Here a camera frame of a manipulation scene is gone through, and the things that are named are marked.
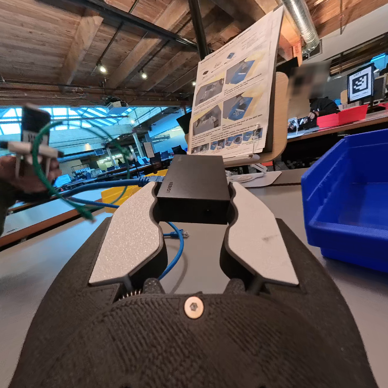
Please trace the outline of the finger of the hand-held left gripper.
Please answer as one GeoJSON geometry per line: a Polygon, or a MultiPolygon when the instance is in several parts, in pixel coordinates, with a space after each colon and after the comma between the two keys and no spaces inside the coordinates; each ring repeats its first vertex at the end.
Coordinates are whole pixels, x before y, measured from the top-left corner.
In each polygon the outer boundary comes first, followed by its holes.
{"type": "Polygon", "coordinates": [[[14,178],[32,174],[32,144],[20,141],[1,141],[0,148],[15,156],[14,178]]]}
{"type": "Polygon", "coordinates": [[[59,158],[63,157],[63,153],[56,148],[49,147],[48,145],[40,145],[40,167],[46,178],[50,177],[53,161],[56,163],[56,167],[59,167],[59,158]]]}

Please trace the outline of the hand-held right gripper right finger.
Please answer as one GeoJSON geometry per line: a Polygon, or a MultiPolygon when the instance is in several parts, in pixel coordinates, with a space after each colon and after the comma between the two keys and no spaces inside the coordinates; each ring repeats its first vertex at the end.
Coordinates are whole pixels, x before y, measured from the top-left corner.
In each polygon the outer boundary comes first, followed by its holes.
{"type": "Polygon", "coordinates": [[[265,283],[297,287],[299,280],[272,211],[238,182],[230,182],[229,190],[227,255],[265,283]]]}

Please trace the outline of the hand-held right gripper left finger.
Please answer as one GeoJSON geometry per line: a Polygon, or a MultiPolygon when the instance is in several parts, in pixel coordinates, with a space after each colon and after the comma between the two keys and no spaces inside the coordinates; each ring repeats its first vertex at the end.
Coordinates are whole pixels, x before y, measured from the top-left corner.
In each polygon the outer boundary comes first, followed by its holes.
{"type": "Polygon", "coordinates": [[[158,189],[158,183],[147,183],[115,211],[91,271],[90,286],[119,283],[134,291],[167,268],[158,189]]]}

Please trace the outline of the black network switch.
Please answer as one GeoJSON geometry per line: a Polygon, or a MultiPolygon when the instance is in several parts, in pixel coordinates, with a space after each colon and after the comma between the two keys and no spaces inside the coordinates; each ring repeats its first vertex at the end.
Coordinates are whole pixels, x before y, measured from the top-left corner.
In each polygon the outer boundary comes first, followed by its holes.
{"type": "Polygon", "coordinates": [[[222,156],[175,156],[156,198],[160,221],[227,225],[230,192],[222,156]]]}

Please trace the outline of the person's left forearm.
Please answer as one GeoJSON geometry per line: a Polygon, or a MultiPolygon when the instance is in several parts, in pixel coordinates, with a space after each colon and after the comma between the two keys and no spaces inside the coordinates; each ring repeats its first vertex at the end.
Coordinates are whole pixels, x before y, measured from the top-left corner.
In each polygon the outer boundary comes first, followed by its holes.
{"type": "Polygon", "coordinates": [[[8,209],[16,203],[19,190],[3,180],[0,180],[0,235],[3,234],[5,218],[8,209]]]}

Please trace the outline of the person's left hand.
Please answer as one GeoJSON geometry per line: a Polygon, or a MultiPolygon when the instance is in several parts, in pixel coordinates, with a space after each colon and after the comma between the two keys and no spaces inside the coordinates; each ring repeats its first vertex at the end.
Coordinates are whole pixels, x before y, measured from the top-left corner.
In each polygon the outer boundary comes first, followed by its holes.
{"type": "Polygon", "coordinates": [[[14,156],[1,156],[1,180],[11,184],[13,187],[27,194],[46,192],[47,188],[34,171],[32,172],[32,175],[16,177],[16,160],[17,159],[14,156]]]}

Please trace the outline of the yellow plastic bin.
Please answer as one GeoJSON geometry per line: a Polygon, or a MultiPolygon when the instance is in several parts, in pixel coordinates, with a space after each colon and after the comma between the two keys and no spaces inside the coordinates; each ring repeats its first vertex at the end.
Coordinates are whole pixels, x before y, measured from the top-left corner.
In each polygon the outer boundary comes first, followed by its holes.
{"type": "Polygon", "coordinates": [[[119,206],[140,189],[138,185],[108,188],[101,192],[101,202],[119,206]]]}

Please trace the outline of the white stand base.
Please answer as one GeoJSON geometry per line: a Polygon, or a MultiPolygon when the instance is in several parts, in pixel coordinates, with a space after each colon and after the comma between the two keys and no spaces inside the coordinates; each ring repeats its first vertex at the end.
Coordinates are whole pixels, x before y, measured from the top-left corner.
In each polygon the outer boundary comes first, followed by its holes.
{"type": "Polygon", "coordinates": [[[249,165],[255,172],[237,174],[226,170],[228,183],[239,183],[245,188],[267,187],[272,185],[281,175],[281,171],[269,172],[268,168],[261,163],[249,165]]]}

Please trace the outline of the ceiling projector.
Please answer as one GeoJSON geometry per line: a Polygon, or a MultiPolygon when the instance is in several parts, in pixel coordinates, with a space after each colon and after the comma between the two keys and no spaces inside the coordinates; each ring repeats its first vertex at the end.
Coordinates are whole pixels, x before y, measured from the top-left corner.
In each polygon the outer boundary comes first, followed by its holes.
{"type": "Polygon", "coordinates": [[[109,97],[105,101],[107,114],[121,115],[129,108],[128,104],[119,97],[109,97]]]}

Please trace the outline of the blue plastic bin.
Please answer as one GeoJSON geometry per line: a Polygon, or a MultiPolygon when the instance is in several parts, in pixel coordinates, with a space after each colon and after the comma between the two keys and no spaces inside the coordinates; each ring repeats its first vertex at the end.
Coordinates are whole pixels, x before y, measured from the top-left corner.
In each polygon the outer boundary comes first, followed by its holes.
{"type": "Polygon", "coordinates": [[[302,176],[308,244],[323,257],[387,273],[388,130],[349,135],[302,176]]]}

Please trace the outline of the wooden board stand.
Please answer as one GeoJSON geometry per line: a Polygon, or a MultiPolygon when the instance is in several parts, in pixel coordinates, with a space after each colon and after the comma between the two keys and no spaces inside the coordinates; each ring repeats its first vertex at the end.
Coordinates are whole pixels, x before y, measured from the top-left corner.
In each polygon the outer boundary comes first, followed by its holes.
{"type": "Polygon", "coordinates": [[[274,102],[271,104],[273,113],[272,151],[259,154],[248,154],[224,159],[226,168],[252,165],[275,160],[286,148],[288,128],[288,77],[282,72],[276,72],[274,83],[274,102]]]}

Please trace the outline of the long wooden table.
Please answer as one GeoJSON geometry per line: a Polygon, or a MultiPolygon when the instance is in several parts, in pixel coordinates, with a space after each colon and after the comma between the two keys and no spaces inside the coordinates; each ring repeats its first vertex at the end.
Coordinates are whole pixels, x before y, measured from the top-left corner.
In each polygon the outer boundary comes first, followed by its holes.
{"type": "Polygon", "coordinates": [[[387,124],[387,122],[388,122],[388,110],[386,109],[384,111],[366,114],[365,119],[356,121],[354,123],[348,123],[342,126],[323,128],[319,130],[310,130],[308,132],[304,132],[303,134],[299,134],[295,137],[288,138],[287,143],[305,140],[309,138],[315,138],[323,135],[329,135],[332,133],[339,133],[339,132],[345,132],[349,130],[371,127],[378,124],[387,124]]]}

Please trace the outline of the red plastic tray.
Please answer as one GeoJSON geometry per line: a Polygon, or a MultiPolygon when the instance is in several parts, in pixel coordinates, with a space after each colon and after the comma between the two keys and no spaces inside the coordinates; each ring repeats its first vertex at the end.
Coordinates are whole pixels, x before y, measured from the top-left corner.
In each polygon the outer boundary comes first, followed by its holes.
{"type": "Polygon", "coordinates": [[[317,125],[320,129],[339,127],[345,124],[362,121],[366,118],[368,105],[359,105],[353,108],[344,109],[338,113],[325,115],[317,118],[317,125]]]}

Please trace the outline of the printed instruction sheet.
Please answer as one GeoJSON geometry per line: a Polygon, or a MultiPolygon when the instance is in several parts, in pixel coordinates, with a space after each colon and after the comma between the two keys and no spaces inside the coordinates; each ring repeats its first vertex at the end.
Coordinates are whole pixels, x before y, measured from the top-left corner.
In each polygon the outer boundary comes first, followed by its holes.
{"type": "Polygon", "coordinates": [[[224,159],[265,148],[284,6],[199,62],[188,154],[224,159]]]}

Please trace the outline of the printed tag sign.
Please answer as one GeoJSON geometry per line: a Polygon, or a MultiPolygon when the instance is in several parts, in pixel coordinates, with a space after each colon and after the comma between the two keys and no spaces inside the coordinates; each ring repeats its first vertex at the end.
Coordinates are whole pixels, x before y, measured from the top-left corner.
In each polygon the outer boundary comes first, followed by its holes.
{"type": "Polygon", "coordinates": [[[373,97],[374,70],[372,62],[347,75],[348,104],[373,97]]]}

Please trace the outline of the black ceiling pole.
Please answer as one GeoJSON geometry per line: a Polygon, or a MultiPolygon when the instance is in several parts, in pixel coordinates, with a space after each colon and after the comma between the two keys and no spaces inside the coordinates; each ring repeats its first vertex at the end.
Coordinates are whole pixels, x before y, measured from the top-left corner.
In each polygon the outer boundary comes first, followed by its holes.
{"type": "Polygon", "coordinates": [[[202,22],[201,9],[198,0],[188,0],[191,21],[196,37],[197,49],[199,53],[200,60],[204,60],[206,56],[209,55],[209,48],[206,41],[205,28],[202,22]]]}

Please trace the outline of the silver ventilation duct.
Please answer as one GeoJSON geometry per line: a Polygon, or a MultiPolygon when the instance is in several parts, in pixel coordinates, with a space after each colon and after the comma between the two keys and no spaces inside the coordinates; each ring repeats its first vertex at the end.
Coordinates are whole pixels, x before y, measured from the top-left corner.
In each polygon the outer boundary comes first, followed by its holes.
{"type": "Polygon", "coordinates": [[[302,55],[308,56],[319,46],[320,38],[314,26],[307,3],[304,0],[282,0],[282,3],[289,12],[305,42],[302,55]]]}

